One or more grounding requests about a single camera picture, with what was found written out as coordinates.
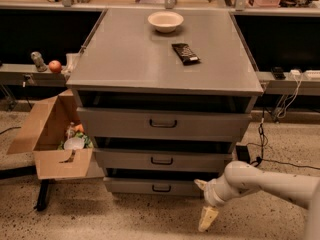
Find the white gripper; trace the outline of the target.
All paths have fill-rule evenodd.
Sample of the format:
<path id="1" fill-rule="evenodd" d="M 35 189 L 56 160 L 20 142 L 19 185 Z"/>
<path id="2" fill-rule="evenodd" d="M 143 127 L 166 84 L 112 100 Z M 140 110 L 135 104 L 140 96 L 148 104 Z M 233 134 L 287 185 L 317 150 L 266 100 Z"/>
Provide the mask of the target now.
<path id="1" fill-rule="evenodd" d="M 201 211 L 198 230 L 204 232 L 211 226 L 219 214 L 218 209 L 215 207 L 225 205 L 229 194 L 228 184 L 224 179 L 213 179 L 209 182 L 195 179 L 194 183 L 201 190 L 204 190 L 205 201 L 210 205 L 204 206 Z"/>

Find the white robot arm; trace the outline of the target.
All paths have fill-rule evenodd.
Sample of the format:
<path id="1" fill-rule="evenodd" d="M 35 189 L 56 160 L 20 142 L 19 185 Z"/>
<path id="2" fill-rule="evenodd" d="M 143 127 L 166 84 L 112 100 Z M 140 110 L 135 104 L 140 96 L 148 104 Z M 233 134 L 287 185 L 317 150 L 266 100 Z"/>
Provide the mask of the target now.
<path id="1" fill-rule="evenodd" d="M 304 240 L 320 237 L 320 178 L 263 171 L 242 161 L 232 161 L 223 174 L 210 181 L 196 179 L 206 204 L 198 230 L 206 231 L 218 216 L 218 207 L 233 198 L 264 191 L 308 210 Z"/>

